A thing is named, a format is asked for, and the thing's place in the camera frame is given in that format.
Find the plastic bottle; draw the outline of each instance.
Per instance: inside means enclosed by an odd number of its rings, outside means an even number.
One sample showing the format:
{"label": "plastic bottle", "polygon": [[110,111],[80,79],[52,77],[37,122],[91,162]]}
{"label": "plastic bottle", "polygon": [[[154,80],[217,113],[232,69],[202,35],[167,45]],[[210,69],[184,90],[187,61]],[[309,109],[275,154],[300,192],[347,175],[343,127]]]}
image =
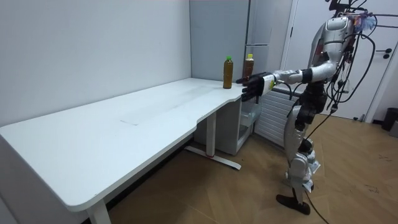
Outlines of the plastic bottle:
{"label": "plastic bottle", "polygon": [[244,61],[243,78],[249,78],[253,73],[254,59],[253,54],[248,54],[247,59]]}
{"label": "plastic bottle", "polygon": [[234,63],[232,62],[231,56],[226,57],[226,61],[224,62],[224,85],[223,88],[230,89],[232,88],[232,74],[234,70]]}

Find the desk top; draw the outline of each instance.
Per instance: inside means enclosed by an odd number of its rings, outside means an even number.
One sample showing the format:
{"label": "desk top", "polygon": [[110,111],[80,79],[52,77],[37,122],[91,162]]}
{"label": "desk top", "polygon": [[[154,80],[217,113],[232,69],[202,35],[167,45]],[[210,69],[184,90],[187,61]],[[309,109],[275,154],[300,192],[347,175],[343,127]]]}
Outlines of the desk top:
{"label": "desk top", "polygon": [[90,208],[242,88],[188,78],[0,128],[72,212]]}

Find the door frame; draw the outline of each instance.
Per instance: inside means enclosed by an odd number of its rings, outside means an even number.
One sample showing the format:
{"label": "door frame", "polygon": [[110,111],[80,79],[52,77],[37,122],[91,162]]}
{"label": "door frame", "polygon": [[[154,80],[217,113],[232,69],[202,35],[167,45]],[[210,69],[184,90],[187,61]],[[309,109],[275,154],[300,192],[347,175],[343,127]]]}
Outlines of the door frame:
{"label": "door frame", "polygon": [[[281,70],[284,70],[285,66],[286,66],[287,54],[289,52],[289,45],[290,45],[290,33],[292,32],[292,28],[294,26],[294,18],[296,15],[296,10],[297,10],[298,4],[299,4],[299,0],[293,0],[292,9],[290,10],[289,24],[288,24],[287,32],[286,32],[286,36],[285,36],[284,51],[282,54],[282,60],[280,62]],[[386,68],[386,71],[384,71],[383,77],[381,78],[381,81],[377,88],[376,94],[373,96],[372,103],[371,103],[371,105],[368,109],[368,112],[365,116],[365,119],[364,119],[364,121],[366,123],[373,122],[373,117],[376,114],[376,110],[380,105],[380,102],[382,100],[384,93],[386,92],[388,83],[390,82],[391,78],[394,76],[396,71],[398,71],[398,56],[397,56],[398,53],[396,52],[397,50],[398,50],[398,43],[395,47],[395,50],[393,51],[395,54],[392,55],[391,60]]]}

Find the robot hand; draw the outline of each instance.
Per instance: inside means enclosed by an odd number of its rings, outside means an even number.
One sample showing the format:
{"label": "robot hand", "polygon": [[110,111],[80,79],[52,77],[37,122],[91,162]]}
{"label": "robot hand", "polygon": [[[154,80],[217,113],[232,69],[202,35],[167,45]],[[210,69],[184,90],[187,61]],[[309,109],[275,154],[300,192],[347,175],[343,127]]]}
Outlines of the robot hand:
{"label": "robot hand", "polygon": [[236,80],[237,84],[242,84],[246,88],[242,90],[242,101],[248,101],[256,96],[268,93],[275,85],[275,76],[272,73],[260,73],[251,75],[249,78]]}

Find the floor cable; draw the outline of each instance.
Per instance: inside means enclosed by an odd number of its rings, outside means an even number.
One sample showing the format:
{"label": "floor cable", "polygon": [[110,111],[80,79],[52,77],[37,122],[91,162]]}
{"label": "floor cable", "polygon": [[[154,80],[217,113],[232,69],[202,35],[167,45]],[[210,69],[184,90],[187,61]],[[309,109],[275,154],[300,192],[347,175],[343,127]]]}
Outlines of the floor cable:
{"label": "floor cable", "polygon": [[310,204],[311,204],[312,208],[316,211],[316,213],[319,215],[319,217],[321,217],[325,223],[330,224],[330,223],[321,215],[321,213],[319,213],[318,210],[315,208],[314,204],[312,203],[312,201],[311,201],[311,199],[310,199],[310,196],[308,196],[307,191],[305,191],[305,194],[307,195],[307,198],[308,198],[308,200],[310,201]]}

